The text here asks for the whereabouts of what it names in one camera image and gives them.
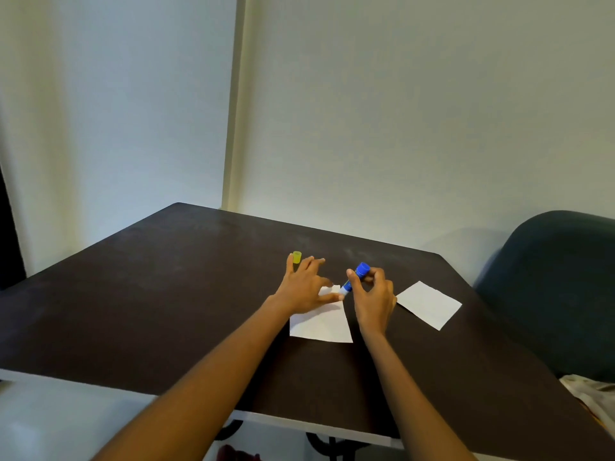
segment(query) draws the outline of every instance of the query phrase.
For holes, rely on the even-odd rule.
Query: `glue stick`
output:
[[[365,262],[361,262],[360,264],[358,264],[357,269],[354,271],[354,273],[357,274],[359,279],[364,279],[365,275],[367,275],[369,272],[370,272],[370,266],[367,265],[367,263]],[[351,291],[352,291],[352,285],[350,284],[350,280],[348,280],[347,282],[344,283],[344,286],[340,288],[340,294],[342,296],[345,296]]]

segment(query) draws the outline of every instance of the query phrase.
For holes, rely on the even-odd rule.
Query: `dark brown table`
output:
[[[468,447],[521,461],[615,459],[615,443],[529,351],[512,342],[439,255],[174,204],[5,291],[0,378],[46,376],[159,395],[272,294],[285,258],[326,257],[341,283],[359,262],[396,292],[421,280],[462,302],[436,331],[397,307],[388,337]],[[236,417],[355,440],[398,437],[358,331],[353,344],[274,341]]]

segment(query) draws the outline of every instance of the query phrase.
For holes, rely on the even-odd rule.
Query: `white paper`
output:
[[[339,293],[340,286],[320,288],[320,295]],[[290,335],[312,340],[352,343],[348,319],[342,301],[321,305],[318,309],[290,317]]]
[[[398,294],[397,303],[438,330],[461,307],[461,302],[420,281]]]

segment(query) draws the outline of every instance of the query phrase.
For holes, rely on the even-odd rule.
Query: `forearm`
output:
[[[202,459],[288,317],[282,305],[270,297],[122,429],[95,461]]]
[[[405,369],[383,335],[367,337],[368,346],[404,447],[414,461],[475,461]]]

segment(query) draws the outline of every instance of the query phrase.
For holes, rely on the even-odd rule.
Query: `hand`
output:
[[[322,286],[333,286],[329,279],[318,276],[318,268],[323,263],[325,259],[307,257],[301,261],[297,271],[294,271],[293,255],[288,255],[286,274],[280,287],[271,298],[288,307],[291,315],[306,313],[330,302],[342,301],[343,297],[340,294],[318,295]]]
[[[397,303],[393,282],[384,277],[384,270],[372,268],[365,277],[367,283],[374,284],[368,293],[354,271],[347,270],[346,275],[352,285],[354,309],[363,338],[367,341],[374,336],[384,336],[390,314]]]

